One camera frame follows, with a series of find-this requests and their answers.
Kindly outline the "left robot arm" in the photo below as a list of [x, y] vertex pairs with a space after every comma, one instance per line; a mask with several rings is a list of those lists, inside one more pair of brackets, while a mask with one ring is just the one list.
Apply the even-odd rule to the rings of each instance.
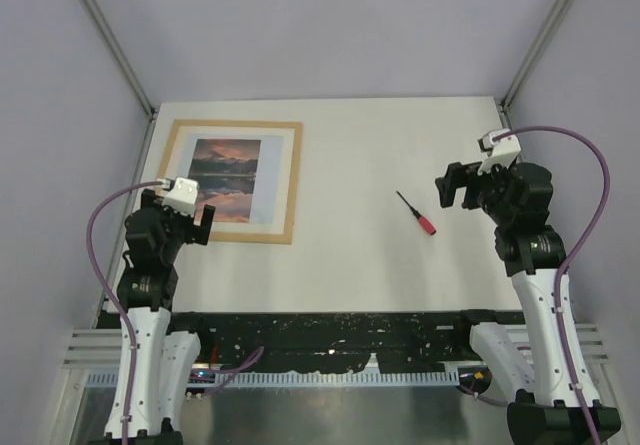
[[163, 196], [143, 192], [125, 221], [125, 270], [117, 287], [122, 346], [116, 392], [103, 444], [180, 444], [181, 410], [191, 367], [207, 360], [212, 336], [169, 328], [178, 275], [174, 261], [185, 244], [205, 245], [215, 209], [197, 219], [199, 186], [179, 178]]

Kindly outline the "red handled screwdriver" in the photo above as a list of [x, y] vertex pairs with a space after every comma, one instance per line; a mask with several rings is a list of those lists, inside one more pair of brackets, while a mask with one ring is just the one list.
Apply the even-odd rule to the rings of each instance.
[[434, 225], [421, 212], [419, 212], [415, 207], [413, 207], [399, 191], [397, 191], [396, 194], [400, 197], [400, 199], [409, 208], [410, 212], [412, 213], [412, 215], [414, 216], [416, 221], [419, 223], [421, 228], [429, 236], [435, 235], [437, 233], [437, 230], [434, 227]]

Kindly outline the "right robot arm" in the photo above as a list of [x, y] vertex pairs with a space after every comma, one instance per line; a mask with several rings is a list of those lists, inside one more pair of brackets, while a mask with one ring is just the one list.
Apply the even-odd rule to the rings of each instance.
[[457, 329], [454, 351], [478, 356], [506, 400], [516, 444], [603, 444], [621, 428], [618, 410], [601, 401], [586, 367], [573, 319], [566, 253], [548, 224], [551, 173], [535, 164], [452, 163], [435, 181], [440, 204], [480, 209], [496, 225], [495, 248], [519, 299], [530, 353], [524, 355], [505, 326], [482, 318]]

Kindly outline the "wooden picture frame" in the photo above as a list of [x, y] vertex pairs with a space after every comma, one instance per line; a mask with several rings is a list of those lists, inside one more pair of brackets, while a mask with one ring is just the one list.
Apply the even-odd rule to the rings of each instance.
[[194, 218], [215, 209], [211, 241], [292, 243], [303, 124], [176, 119], [158, 168], [198, 184]]

